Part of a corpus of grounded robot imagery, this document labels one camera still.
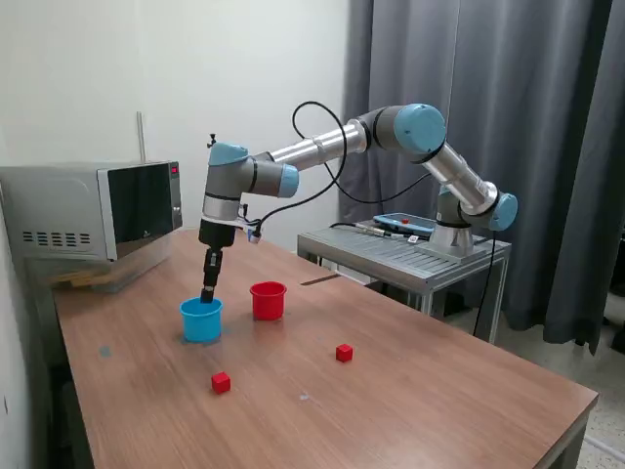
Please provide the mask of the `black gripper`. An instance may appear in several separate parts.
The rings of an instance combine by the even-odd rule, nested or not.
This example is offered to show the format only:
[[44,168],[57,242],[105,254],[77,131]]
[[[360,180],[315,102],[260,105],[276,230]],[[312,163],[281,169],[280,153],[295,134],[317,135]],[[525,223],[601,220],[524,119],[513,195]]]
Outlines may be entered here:
[[214,223],[202,219],[200,222],[198,240],[207,245],[203,274],[202,287],[200,291],[200,301],[211,303],[214,299],[215,288],[221,272],[223,251],[225,247],[233,246],[236,227]]

